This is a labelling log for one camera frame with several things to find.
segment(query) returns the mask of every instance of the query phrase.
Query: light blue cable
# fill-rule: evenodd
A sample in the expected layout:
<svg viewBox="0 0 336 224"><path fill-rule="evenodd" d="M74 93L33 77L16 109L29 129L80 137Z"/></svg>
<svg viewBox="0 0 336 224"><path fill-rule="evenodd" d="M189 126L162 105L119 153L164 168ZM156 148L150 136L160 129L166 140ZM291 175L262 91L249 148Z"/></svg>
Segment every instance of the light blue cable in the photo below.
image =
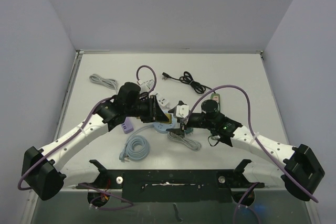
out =
<svg viewBox="0 0 336 224"><path fill-rule="evenodd" d="M126 140L125 147L119 155L119 160L124 161L125 158L128 157L130 160L139 161L147 157L150 150L149 143L143 136L136 134L140 131L153 127L154 125L151 124L144 126L133 132L133 134L130 135L129 138ZM134 148L137 145L141 145L142 147L138 151L135 151Z"/></svg>

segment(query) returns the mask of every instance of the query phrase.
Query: gray wall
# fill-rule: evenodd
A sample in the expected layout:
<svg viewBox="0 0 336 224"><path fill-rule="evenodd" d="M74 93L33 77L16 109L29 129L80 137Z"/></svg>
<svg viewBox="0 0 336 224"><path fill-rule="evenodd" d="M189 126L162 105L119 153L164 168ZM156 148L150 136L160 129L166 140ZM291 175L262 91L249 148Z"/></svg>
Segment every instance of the gray wall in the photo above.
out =
<svg viewBox="0 0 336 224"><path fill-rule="evenodd" d="M0 0L0 223L19 223L23 153L52 140L75 50L49 0Z"/></svg>
<svg viewBox="0 0 336 224"><path fill-rule="evenodd" d="M255 52L292 0L50 0L76 49Z"/></svg>
<svg viewBox="0 0 336 224"><path fill-rule="evenodd" d="M323 224L336 222L336 0L293 0L265 51L289 141L309 145L326 176L316 191Z"/></svg>

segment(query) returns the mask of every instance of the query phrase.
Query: white table surface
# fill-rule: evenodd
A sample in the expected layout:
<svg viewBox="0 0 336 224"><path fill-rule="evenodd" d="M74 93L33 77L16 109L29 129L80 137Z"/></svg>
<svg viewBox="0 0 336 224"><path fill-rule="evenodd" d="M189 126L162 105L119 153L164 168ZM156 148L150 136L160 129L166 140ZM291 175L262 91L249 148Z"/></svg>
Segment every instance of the white table surface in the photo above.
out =
<svg viewBox="0 0 336 224"><path fill-rule="evenodd" d="M82 56L68 109L63 121L61 135L68 132L86 118L91 108L101 99L114 94L104 86L93 84L89 76L97 73L105 78L117 79L122 85L136 82L135 72L140 65L151 66L158 77L156 90L171 101L174 107L179 100L192 106L200 97L185 84L173 80L162 80L162 72L178 78L189 71L193 78L209 87L234 84L242 87L251 100L252 125L260 134L287 143L277 107L258 54L98 54ZM140 71L143 80L152 79L148 69ZM234 89L217 91L221 97L221 111L233 120L247 125L247 105L242 93ZM131 119L134 128L144 126L140 120ZM148 157L139 162L121 162L122 151L129 134L117 126L110 133L99 137L75 155L66 167L88 166L90 159L97 159L107 169L232 169L242 159L265 163L250 153L219 143L210 147L208 130L195 129L191 138L202 144L199 152L193 152L182 144L172 142L165 134L147 129L141 133L150 143Z"/></svg>

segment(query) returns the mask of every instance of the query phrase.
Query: zip tie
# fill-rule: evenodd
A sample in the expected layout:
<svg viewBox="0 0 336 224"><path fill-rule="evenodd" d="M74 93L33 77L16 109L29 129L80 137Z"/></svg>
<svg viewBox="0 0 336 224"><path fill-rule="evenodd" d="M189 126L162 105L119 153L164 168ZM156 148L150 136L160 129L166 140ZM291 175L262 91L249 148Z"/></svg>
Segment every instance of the zip tie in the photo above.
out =
<svg viewBox="0 0 336 224"><path fill-rule="evenodd" d="M83 130L81 126L76 126L76 128L80 129L85 137L88 137L88 135L85 133L85 131Z"/></svg>
<svg viewBox="0 0 336 224"><path fill-rule="evenodd" d="M251 145L253 144L253 142L256 140L256 138L257 138L259 135L260 135L259 132L256 132L256 133L254 134L254 136L252 137L252 139L251 139L251 141L250 141L250 145L249 145L250 152L252 151L252 150L251 150Z"/></svg>

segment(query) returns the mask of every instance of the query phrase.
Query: purple power strip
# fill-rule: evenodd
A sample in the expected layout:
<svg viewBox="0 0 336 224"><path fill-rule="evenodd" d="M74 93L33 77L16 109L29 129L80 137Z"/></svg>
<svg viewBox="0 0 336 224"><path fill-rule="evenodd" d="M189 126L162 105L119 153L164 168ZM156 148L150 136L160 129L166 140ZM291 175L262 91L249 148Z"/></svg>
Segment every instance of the purple power strip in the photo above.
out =
<svg viewBox="0 0 336 224"><path fill-rule="evenodd" d="M130 118L126 118L125 122L123 124L121 124L122 130L124 131L125 134L128 134L132 131L134 131L132 122L130 120Z"/></svg>

